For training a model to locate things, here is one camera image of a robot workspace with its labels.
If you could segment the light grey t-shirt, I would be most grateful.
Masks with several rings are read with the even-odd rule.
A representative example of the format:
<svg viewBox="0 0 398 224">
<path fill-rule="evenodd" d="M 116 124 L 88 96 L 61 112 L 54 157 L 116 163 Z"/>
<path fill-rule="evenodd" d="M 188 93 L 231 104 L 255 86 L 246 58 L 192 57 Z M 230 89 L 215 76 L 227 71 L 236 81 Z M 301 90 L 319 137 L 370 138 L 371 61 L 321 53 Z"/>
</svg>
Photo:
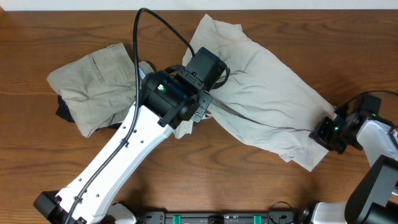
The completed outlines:
<svg viewBox="0 0 398 224">
<path fill-rule="evenodd" d="M 242 143 L 278 154 L 308 171 L 327 150 L 309 134 L 334 107 L 272 52 L 252 41 L 239 24 L 201 19 L 191 41 L 230 69 L 226 83 L 210 94 L 204 118 L 214 118 Z"/>
</svg>

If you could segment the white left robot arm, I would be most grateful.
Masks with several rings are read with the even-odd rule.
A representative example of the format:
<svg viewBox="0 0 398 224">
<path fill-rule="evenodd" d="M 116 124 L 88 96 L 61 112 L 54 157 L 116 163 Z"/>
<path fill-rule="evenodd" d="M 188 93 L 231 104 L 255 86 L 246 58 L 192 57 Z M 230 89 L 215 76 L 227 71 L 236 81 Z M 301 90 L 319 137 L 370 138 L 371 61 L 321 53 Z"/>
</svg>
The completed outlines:
<svg viewBox="0 0 398 224">
<path fill-rule="evenodd" d="M 136 216 L 113 200 L 145 157 L 182 121 L 199 122 L 209 92 L 225 70 L 173 66 L 146 75 L 139 101 L 88 167 L 60 191 L 44 191 L 34 208 L 50 223 L 136 223 Z"/>
</svg>

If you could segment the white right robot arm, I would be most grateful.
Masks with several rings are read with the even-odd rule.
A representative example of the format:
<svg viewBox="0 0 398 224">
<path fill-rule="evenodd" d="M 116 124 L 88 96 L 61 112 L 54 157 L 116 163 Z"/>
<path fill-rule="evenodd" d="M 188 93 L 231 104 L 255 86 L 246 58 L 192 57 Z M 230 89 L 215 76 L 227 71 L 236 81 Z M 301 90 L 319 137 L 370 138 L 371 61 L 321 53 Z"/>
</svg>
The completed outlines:
<svg viewBox="0 0 398 224">
<path fill-rule="evenodd" d="M 397 224 L 397 133 L 389 120 L 372 114 L 356 133 L 370 169 L 347 202 L 318 202 L 302 223 Z"/>
</svg>

